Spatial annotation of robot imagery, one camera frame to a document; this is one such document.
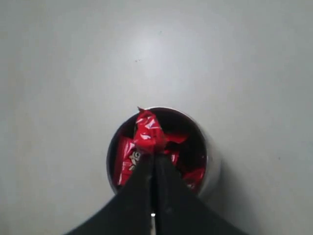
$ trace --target white surface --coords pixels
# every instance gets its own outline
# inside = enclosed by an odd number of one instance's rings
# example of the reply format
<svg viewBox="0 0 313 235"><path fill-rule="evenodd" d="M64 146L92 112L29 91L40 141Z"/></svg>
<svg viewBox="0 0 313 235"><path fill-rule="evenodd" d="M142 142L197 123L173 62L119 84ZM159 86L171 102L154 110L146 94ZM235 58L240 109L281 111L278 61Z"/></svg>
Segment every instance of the white surface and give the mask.
<svg viewBox="0 0 313 235"><path fill-rule="evenodd" d="M2 0L0 234L58 235L113 195L137 105L192 116L224 159L213 207L253 235L313 231L311 0Z"/></svg>

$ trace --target black object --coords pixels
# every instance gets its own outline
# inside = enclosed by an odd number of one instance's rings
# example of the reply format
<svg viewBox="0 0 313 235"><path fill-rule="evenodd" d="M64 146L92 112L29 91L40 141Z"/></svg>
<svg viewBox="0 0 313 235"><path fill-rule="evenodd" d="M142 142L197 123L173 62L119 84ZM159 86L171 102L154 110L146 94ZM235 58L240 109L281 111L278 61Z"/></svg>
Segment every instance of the black object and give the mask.
<svg viewBox="0 0 313 235"><path fill-rule="evenodd" d="M245 235L188 189L166 155L142 156L121 191L67 235Z"/></svg>

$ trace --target gray background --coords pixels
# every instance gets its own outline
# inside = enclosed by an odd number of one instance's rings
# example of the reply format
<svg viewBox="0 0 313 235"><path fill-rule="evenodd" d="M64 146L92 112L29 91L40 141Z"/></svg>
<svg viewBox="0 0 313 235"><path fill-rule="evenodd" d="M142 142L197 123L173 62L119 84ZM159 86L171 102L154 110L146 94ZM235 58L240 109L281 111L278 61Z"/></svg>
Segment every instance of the gray background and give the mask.
<svg viewBox="0 0 313 235"><path fill-rule="evenodd" d="M0 234L59 235L100 209L137 105L209 133L228 221L312 234L312 22L311 0L2 0Z"/></svg>

